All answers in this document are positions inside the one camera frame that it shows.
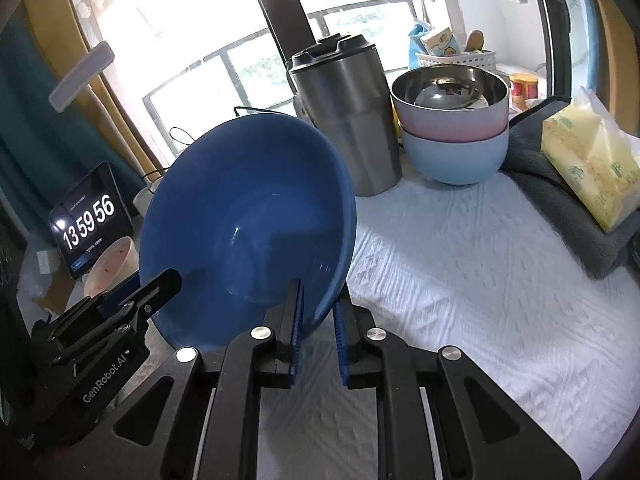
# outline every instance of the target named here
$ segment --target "stainless steel tumbler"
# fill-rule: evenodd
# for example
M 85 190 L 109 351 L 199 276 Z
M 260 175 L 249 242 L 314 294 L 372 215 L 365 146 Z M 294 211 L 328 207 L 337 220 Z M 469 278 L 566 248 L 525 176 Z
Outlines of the stainless steel tumbler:
M 395 186 L 402 171 L 385 72 L 376 46 L 334 34 L 295 54 L 289 70 L 309 117 L 338 148 L 356 195 Z

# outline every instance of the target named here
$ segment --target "pink bowl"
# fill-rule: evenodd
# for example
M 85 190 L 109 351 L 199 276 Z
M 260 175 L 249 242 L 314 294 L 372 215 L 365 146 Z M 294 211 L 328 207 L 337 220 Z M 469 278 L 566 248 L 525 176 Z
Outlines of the pink bowl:
M 443 74 L 477 84 L 489 106 L 475 110 L 437 110 L 413 104 L 420 91 Z M 509 89 L 498 76 L 465 65 L 422 66 L 405 72 L 391 87 L 402 128 L 438 142 L 474 142 L 500 134 L 509 123 Z

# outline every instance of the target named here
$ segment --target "white plastic basket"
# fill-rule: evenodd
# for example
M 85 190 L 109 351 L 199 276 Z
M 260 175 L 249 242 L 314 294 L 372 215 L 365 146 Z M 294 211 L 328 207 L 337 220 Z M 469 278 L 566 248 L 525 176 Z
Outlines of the white plastic basket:
M 430 56 L 429 54 L 417 53 L 418 61 L 421 66 L 431 65 L 470 65 L 483 68 L 489 72 L 495 72 L 495 52 L 491 50 L 483 50 L 481 52 L 465 52 L 464 54 L 456 54 L 455 56 Z

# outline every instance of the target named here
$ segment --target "paper cup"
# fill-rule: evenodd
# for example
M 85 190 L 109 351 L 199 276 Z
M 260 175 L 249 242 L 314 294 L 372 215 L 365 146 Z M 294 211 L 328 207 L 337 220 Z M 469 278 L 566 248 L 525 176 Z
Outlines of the paper cup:
M 96 261 L 84 283 L 84 295 L 94 297 L 114 288 L 138 270 L 138 252 L 129 236 L 116 240 Z
M 158 186 L 160 186 L 161 181 L 162 177 L 157 178 L 150 186 L 143 187 L 133 199 L 133 205 L 143 218 L 146 215 L 146 210 L 149 209 L 151 199 L 154 197 L 154 193 L 156 192 L 156 189 L 158 189 Z

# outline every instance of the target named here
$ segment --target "teal curtain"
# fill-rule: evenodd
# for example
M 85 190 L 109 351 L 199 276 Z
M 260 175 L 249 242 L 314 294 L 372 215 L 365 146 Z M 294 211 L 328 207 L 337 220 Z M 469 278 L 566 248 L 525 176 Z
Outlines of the teal curtain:
M 0 189 L 25 227 L 49 240 L 49 211 L 102 161 L 132 213 L 144 186 L 74 104 L 51 107 L 57 83 L 18 9 L 0 32 Z

